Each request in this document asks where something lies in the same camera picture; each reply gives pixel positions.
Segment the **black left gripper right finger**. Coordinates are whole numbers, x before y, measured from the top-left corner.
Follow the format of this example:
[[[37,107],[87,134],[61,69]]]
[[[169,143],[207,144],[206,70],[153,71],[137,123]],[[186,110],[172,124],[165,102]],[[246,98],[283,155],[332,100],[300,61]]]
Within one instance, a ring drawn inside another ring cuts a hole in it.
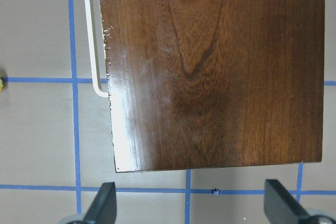
[[[265,180],[264,212],[272,224],[306,223],[308,212],[276,179]]]

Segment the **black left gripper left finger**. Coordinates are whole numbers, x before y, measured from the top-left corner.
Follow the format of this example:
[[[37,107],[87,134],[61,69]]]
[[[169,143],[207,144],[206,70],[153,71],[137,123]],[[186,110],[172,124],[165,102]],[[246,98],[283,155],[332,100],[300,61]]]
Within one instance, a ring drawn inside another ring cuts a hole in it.
[[[114,224],[117,218],[117,197],[114,182],[103,183],[84,216],[84,223]]]

